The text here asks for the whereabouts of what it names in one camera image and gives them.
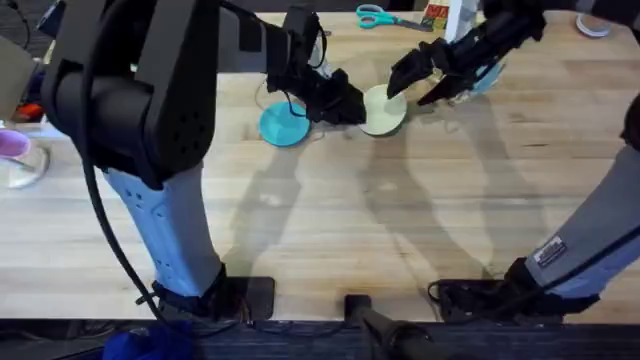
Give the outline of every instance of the blue scissors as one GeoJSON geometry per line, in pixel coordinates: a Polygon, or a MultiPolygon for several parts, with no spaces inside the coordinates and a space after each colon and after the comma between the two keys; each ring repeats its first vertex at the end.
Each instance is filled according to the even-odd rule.
{"type": "Polygon", "coordinates": [[[384,11],[378,5],[365,4],[356,9],[358,15],[358,25],[363,29],[373,29],[378,25],[398,25],[409,29],[431,32],[432,30],[413,21],[401,19],[384,11]]]}

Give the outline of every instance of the blue cloth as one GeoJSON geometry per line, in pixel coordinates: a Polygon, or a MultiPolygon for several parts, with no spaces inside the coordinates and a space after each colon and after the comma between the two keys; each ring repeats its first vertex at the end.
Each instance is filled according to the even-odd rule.
{"type": "MultiPolygon", "coordinates": [[[[306,115],[304,108],[291,104],[296,114],[306,115]]],[[[260,117],[260,135],[271,145],[292,146],[309,133],[311,123],[303,116],[291,113],[288,102],[275,103],[269,106],[260,117]]]]}
{"type": "MultiPolygon", "coordinates": [[[[174,323],[174,327],[188,334],[188,322],[174,323]]],[[[193,343],[186,336],[173,333],[163,325],[149,327],[148,335],[119,333],[104,346],[102,360],[189,360],[193,359],[193,343]]]]}

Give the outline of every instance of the label sticker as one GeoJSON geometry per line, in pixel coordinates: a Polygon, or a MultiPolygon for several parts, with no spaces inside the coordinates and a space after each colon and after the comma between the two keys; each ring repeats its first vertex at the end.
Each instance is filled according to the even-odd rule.
{"type": "Polygon", "coordinates": [[[533,254],[533,259],[538,263],[538,266],[545,268],[556,261],[565,251],[567,251],[567,245],[559,236],[555,236],[542,249],[533,254]]]}

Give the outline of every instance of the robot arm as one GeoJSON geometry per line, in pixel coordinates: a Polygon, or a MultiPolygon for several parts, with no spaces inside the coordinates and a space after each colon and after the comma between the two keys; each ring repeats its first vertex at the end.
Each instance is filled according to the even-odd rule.
{"type": "MultiPolygon", "coordinates": [[[[301,8],[289,11],[281,28],[216,0],[91,0],[67,7],[43,103],[83,163],[100,168],[127,205],[153,260],[153,289],[162,302],[199,316],[233,318],[242,298],[253,319],[270,317],[273,279],[227,277],[212,246],[202,159],[213,138],[219,71],[267,74],[269,90],[298,96],[311,120],[364,121],[362,93],[346,74],[325,77],[309,64],[318,35],[317,15],[301,8]],[[86,72],[93,80],[89,105],[81,91],[86,72]],[[85,105],[88,116],[82,115],[85,105]]],[[[149,302],[118,255],[108,221],[101,219],[101,226],[149,302]]]]}
{"type": "MultiPolygon", "coordinates": [[[[624,0],[490,0],[487,21],[457,42],[420,43],[394,67],[388,96],[430,76],[443,79],[419,104],[470,91],[509,51],[528,38],[540,41],[546,10],[574,10],[629,26],[638,35],[640,2],[624,0]]],[[[517,259],[504,280],[440,280],[441,314],[448,322],[557,321],[599,300],[607,283],[640,256],[640,96],[626,118],[627,142],[596,190],[540,248],[517,259]]]]}

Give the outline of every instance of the wood grain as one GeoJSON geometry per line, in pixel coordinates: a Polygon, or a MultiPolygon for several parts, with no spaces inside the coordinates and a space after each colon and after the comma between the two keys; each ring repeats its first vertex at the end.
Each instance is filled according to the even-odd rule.
{"type": "MultiPolygon", "coordinates": [[[[403,14],[415,17],[415,14],[403,14]]],[[[282,15],[264,18],[280,23],[282,15]]],[[[361,89],[435,35],[364,31],[353,14],[321,14],[328,58],[361,89]]],[[[513,52],[486,96],[448,108],[410,107],[396,136],[316,127],[310,141],[275,149],[257,132],[254,92],[264,77],[220,75],[217,128],[204,198],[216,249],[233,275],[277,280],[276,318],[338,319],[342,298],[366,293],[397,319],[435,320],[423,298],[438,278],[500,276],[585,199],[622,146],[638,91],[631,34],[589,40],[573,15],[554,13],[541,43],[513,52]]],[[[407,91],[418,99],[428,84],[407,91]]],[[[148,318],[109,251],[89,204],[78,156],[51,142],[46,178],[0,192],[0,317],[148,318]]],[[[123,204],[104,186],[109,217],[131,261],[153,280],[123,204]]],[[[573,322],[637,323],[640,266],[573,322]]]]}

